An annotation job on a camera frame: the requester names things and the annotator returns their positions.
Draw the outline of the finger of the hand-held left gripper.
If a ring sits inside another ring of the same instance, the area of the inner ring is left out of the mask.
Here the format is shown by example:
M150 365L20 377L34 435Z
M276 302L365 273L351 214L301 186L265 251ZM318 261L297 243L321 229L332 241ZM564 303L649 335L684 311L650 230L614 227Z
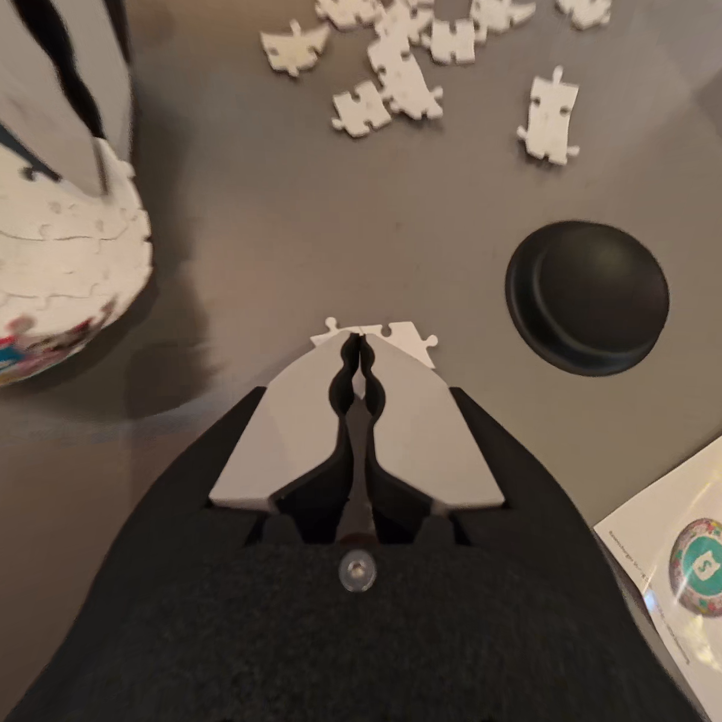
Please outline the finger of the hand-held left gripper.
M11 2L1 2L1 120L42 164L88 196L105 194L92 134L64 95L49 56Z
M126 2L54 1L109 144L131 144L133 90Z

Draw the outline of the joined white puzzle piece pair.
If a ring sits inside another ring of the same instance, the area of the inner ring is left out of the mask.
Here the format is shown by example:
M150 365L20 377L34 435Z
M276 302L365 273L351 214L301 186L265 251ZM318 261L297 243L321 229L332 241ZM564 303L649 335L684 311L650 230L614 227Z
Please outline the joined white puzzle piece pair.
M412 321L391 322L388 324L387 329L380 323L340 327L338 326L337 319L334 317L326 318L324 323L326 327L325 332L311 336L310 338L314 347L318 347L342 331L349 331L360 336L374 335L383 338L390 345L412 356L429 369L434 370L436 368L431 356L429 356L429 349L434 349L438 346L438 337L433 334L426 338L422 337Z

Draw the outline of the partly built colourful puzzle ball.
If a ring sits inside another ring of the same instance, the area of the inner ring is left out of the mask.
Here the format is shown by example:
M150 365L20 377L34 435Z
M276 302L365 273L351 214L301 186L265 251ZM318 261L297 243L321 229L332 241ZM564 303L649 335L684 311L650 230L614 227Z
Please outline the partly built colourful puzzle ball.
M149 282L151 226L134 168L106 140L95 146L107 184L99 197L2 147L2 386L78 354Z

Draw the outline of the printed sticker sheet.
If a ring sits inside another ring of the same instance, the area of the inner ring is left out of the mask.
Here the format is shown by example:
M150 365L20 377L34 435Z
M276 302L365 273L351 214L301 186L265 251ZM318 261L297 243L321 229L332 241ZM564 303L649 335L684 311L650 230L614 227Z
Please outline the printed sticker sheet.
M709 720L721 719L721 438L594 528Z

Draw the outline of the black round puzzle stand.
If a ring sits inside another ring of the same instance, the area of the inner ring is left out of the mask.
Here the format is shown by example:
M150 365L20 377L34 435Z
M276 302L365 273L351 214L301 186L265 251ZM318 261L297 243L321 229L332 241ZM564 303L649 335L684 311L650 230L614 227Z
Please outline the black round puzzle stand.
M537 356L566 373L605 377L650 354L669 317L670 290L656 257L626 231L564 220L515 249L505 300Z

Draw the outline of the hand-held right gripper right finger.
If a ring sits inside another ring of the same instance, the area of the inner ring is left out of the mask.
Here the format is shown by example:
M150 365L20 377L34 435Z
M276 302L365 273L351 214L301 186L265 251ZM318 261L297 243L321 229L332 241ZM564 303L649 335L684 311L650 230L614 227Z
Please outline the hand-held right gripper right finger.
M373 358L366 397L373 412L375 459L383 472L419 492L433 510L499 508L504 495L447 383L383 337L364 337Z

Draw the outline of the group of white puzzle pieces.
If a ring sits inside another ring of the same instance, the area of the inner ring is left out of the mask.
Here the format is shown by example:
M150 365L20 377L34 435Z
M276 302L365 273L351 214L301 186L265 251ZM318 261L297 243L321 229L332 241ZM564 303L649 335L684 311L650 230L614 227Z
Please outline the group of white puzzle pieces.
M573 29L584 31L609 24L611 2L556 1L557 11ZM367 47L367 59L378 83L365 80L354 89L334 95L336 115L331 125L352 138L387 126L391 114L413 121L443 116L441 86L425 80L412 50L424 48L438 65L472 65L476 48L489 34L501 35L524 24L537 10L536 2L472 1L468 13L454 21L435 16L435 2L314 2L315 15L325 21L303 30L296 20L285 33L260 32L261 47L272 69L298 78L311 70L325 50L331 26L348 32L372 27L375 39ZM534 77L528 103L526 127L516 130L530 158L565 166L579 155L569 144L570 117L578 97L577 85L563 79L563 67L555 67L551 79Z

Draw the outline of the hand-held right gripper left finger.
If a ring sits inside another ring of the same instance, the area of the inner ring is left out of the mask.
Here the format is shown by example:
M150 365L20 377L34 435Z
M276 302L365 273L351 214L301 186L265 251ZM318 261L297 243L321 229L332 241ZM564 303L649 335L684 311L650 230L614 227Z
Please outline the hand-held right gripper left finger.
M266 387L209 493L217 507L276 510L276 500L337 451L353 400L359 335L342 331Z

